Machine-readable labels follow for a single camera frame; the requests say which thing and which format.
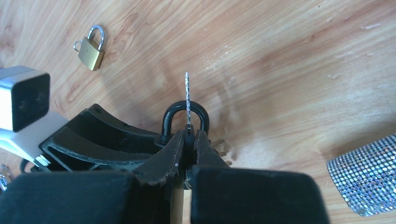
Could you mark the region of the blue cable lock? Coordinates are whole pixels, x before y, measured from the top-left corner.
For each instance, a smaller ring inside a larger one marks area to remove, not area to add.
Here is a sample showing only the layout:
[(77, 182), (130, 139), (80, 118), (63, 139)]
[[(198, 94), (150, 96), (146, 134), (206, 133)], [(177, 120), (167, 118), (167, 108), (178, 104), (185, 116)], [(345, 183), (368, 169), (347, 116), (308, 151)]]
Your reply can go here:
[[(173, 117), (175, 115), (181, 115), (182, 111), (186, 114), (185, 100), (177, 101), (167, 108), (163, 116), (162, 131), (155, 140), (156, 144), (165, 146), (170, 141), (171, 137), (173, 136), (173, 133), (171, 132)], [(200, 120), (198, 130), (203, 131), (206, 133), (206, 135), (208, 135), (210, 128), (210, 118), (206, 109), (201, 104), (191, 101), (191, 114), (192, 113), (196, 114), (196, 116)]]

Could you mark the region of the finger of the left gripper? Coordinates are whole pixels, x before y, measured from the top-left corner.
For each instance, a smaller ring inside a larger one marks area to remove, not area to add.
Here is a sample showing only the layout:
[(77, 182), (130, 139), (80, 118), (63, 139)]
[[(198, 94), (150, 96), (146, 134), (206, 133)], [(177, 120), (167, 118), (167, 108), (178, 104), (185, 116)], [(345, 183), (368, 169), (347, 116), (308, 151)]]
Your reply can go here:
[(44, 172), (131, 171), (162, 149), (158, 138), (93, 104), (39, 145), (46, 164), (38, 167)]

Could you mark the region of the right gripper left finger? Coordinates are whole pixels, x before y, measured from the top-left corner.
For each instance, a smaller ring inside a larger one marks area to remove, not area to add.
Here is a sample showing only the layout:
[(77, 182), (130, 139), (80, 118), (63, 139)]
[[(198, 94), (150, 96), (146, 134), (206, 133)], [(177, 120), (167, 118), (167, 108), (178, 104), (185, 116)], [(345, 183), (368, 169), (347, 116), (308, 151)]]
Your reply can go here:
[(33, 172), (0, 196), (3, 224), (180, 224), (185, 132), (131, 172)]

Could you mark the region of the brass padlock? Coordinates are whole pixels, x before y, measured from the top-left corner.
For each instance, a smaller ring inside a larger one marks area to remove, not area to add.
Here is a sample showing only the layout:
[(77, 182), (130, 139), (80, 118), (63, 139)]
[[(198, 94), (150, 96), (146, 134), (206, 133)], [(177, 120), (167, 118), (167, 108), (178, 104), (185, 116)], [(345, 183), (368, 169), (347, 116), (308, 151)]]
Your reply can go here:
[[(96, 43), (94, 40), (94, 32), (100, 32), (100, 42)], [(100, 68), (102, 59), (104, 57), (104, 45), (106, 42), (106, 33), (101, 25), (95, 24), (91, 27), (88, 35), (80, 41), (73, 44), (73, 48), (78, 52), (80, 61), (90, 70), (97, 71)]]

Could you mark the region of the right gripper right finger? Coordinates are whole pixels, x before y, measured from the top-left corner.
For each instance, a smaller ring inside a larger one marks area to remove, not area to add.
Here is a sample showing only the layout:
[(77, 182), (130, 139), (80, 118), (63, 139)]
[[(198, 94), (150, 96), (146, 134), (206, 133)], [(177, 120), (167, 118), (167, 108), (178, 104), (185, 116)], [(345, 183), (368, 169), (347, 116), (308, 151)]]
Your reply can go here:
[(193, 224), (327, 224), (320, 189), (303, 173), (231, 168), (205, 132), (194, 142)]

